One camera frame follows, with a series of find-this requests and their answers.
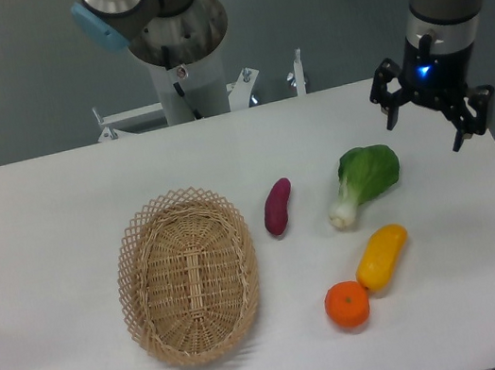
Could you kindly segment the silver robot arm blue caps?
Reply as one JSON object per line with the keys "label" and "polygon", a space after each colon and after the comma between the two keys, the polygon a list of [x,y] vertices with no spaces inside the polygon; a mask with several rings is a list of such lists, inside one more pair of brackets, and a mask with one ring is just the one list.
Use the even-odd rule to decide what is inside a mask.
{"label": "silver robot arm blue caps", "polygon": [[[415,103],[452,123],[456,146],[485,133],[494,90],[466,81],[483,1],[410,0],[402,63],[384,60],[370,93],[389,126]],[[233,109],[218,54],[228,15],[218,0],[77,0],[71,13],[91,40],[148,68],[170,125]]]}

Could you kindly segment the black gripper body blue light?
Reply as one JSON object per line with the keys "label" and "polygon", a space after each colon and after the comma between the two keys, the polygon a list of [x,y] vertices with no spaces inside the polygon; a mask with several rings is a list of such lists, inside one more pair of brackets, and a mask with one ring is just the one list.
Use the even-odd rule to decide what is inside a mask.
{"label": "black gripper body blue light", "polygon": [[405,42],[403,65],[399,82],[402,98],[430,109],[461,106],[467,95],[466,74],[474,43],[456,52],[433,53],[432,37],[418,42],[429,43],[415,47]]}

